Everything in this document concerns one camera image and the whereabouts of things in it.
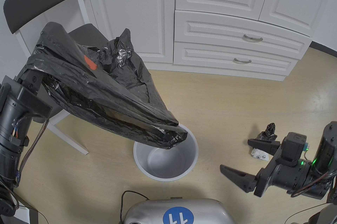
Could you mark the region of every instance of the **drawer handle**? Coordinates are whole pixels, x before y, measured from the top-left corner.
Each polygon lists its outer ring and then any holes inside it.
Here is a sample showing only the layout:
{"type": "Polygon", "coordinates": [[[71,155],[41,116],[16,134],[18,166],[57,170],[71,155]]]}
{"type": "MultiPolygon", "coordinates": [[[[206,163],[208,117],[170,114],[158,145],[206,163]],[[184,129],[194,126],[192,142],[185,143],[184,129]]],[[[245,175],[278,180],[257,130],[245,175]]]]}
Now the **drawer handle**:
{"type": "Polygon", "coordinates": [[[263,41],[263,38],[260,37],[260,38],[255,38],[255,37],[250,37],[250,36],[247,36],[246,34],[243,35],[244,38],[247,38],[249,40],[252,40],[252,41],[263,41]]]}
{"type": "Polygon", "coordinates": [[[245,64],[248,64],[248,63],[251,63],[251,62],[252,62],[252,60],[249,60],[249,61],[241,61],[241,60],[238,60],[238,59],[236,59],[236,58],[234,58],[234,61],[235,61],[235,62],[239,62],[239,63],[245,63],[245,64]]]}

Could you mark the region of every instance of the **gray bucket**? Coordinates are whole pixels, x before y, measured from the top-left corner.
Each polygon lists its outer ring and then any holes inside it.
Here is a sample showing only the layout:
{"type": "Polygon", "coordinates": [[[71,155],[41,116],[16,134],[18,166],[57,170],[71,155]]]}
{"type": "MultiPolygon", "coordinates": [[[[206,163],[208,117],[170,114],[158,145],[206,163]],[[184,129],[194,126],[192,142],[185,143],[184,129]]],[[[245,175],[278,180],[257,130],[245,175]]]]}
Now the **gray bucket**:
{"type": "Polygon", "coordinates": [[[187,175],[198,159],[198,144],[192,132],[187,130],[185,141],[170,150],[135,142],[133,156],[138,168],[148,177],[158,181],[174,181],[187,175]]]}

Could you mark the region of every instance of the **blue circular logo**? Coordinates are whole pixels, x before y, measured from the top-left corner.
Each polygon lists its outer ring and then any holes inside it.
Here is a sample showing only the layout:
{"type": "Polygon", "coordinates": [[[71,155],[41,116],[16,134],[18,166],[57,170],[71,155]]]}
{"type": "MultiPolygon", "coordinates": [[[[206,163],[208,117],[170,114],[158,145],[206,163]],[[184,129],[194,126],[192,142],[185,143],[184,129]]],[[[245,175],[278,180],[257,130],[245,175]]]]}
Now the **blue circular logo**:
{"type": "Polygon", "coordinates": [[[163,216],[164,224],[193,224],[194,215],[185,207],[173,207],[163,216]]]}

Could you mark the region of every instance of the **drawer panel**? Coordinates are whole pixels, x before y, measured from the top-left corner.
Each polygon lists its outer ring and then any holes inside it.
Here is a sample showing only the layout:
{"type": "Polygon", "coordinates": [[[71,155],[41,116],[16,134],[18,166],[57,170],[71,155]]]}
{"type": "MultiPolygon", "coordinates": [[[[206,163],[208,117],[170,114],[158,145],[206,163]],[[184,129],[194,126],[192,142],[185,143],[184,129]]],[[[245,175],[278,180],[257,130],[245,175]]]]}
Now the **drawer panel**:
{"type": "Polygon", "coordinates": [[[175,41],[173,61],[174,64],[179,65],[217,67],[287,76],[298,60],[247,49],[175,41]]]}
{"type": "Polygon", "coordinates": [[[236,47],[301,59],[311,38],[249,19],[176,11],[175,41],[236,47]]]}

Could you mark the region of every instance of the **chair leg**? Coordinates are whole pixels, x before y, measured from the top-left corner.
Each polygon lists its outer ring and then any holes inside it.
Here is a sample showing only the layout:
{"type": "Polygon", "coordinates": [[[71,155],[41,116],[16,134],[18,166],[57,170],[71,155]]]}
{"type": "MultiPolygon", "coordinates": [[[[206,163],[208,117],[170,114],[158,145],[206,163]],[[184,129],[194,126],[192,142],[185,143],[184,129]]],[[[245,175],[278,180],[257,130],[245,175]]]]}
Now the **chair leg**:
{"type": "Polygon", "coordinates": [[[47,125],[47,128],[49,130],[51,130],[52,132],[54,132],[57,136],[59,136],[62,140],[64,140],[66,143],[70,144],[72,147],[74,147],[75,149],[77,149],[78,151],[80,151],[83,154],[88,154],[89,152],[87,151],[87,149],[85,147],[83,147],[82,145],[80,145],[78,142],[74,141],[71,137],[69,137],[68,135],[65,135],[61,130],[59,130],[56,126],[54,126],[53,124],[49,123],[47,125]]]}

